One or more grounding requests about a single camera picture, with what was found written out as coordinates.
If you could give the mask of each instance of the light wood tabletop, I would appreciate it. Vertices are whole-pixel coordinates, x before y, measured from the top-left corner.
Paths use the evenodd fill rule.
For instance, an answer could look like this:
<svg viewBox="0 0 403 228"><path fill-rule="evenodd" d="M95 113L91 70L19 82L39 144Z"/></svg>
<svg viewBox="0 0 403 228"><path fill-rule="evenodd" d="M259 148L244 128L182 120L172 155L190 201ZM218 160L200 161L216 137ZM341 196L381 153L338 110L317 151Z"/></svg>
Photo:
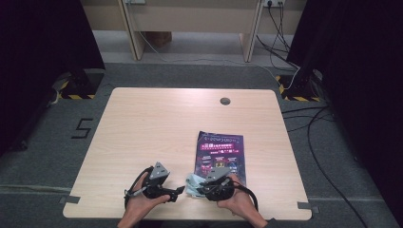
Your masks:
<svg viewBox="0 0 403 228"><path fill-rule="evenodd" d="M228 98L230 104L221 104ZM306 220L311 210L276 94L259 89L116 88L106 105L66 203L67 218L121 218L124 190L150 165L170 172L163 184L185 185L195 169L200 131L242 135L247 187L265 219ZM146 219L241 219L185 192Z"/></svg>

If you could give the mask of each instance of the purple book cover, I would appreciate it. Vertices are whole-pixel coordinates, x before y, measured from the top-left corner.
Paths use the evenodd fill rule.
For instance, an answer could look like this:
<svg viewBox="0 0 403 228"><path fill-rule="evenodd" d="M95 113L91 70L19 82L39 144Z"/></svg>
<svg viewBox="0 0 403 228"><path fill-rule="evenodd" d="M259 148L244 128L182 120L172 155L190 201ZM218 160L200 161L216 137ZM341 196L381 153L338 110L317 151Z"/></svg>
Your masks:
<svg viewBox="0 0 403 228"><path fill-rule="evenodd" d="M246 186L243 136L200 132L196 150L195 174L205 178L212 167L229 167Z"/></svg>

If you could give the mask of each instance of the gray carpet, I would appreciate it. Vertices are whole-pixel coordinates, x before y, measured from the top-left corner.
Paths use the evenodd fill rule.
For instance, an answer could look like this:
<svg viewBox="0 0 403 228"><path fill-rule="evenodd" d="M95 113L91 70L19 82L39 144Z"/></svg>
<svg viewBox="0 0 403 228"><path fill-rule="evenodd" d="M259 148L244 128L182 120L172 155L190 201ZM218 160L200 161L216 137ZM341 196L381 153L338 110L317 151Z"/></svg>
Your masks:
<svg viewBox="0 0 403 228"><path fill-rule="evenodd" d="M280 71L272 68L275 74ZM203 87L273 89L277 82L260 67L106 64L105 77L93 100L60 100L42 115L29 137L29 148L0 158L0 227L115 227L118 219L68 219L59 201L68 196L97 124L114 87ZM324 106L325 102L283 101L282 111ZM284 114L314 116L316 110ZM369 227L398 227L367 171L355 161L332 109L311 127L311 142L323 170L349 199ZM91 128L86 139L77 131ZM309 117L285 119L288 130ZM289 133L309 201L319 209L308 221L281 221L281 227L362 227L359 219L319 171L309 150L307 128ZM155 224L143 223L143 227Z"/></svg>

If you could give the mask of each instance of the wall socket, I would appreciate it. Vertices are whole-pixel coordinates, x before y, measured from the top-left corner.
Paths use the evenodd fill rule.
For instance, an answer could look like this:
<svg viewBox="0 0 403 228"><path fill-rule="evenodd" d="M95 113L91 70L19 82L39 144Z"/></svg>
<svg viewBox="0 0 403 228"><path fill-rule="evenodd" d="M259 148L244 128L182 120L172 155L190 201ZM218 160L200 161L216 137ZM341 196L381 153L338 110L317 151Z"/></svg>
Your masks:
<svg viewBox="0 0 403 228"><path fill-rule="evenodd" d="M285 0L271 0L272 1L272 8L279 8L280 4L282 3L282 5L285 5ZM267 3L269 2L269 0L264 0L264 7L267 7Z"/></svg>

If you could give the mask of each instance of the table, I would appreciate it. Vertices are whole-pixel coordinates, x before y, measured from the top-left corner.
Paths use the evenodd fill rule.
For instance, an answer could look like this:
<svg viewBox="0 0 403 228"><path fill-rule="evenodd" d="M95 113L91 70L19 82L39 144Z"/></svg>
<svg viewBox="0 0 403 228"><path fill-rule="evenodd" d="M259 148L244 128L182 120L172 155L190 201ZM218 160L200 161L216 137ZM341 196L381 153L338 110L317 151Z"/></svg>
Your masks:
<svg viewBox="0 0 403 228"><path fill-rule="evenodd" d="M145 0L144 5L118 1L136 60L142 59L145 46L140 31L185 31L238 33L243 59L250 62L261 0Z"/></svg>
<svg viewBox="0 0 403 228"><path fill-rule="evenodd" d="M221 104L221 98L230 104ZM200 131L243 135L247 187L265 219L306 220L311 210L275 92L260 89L116 88L106 105L67 203L68 218L121 218L124 190L150 165L176 189L194 171ZM240 219L185 193L146 219Z"/></svg>

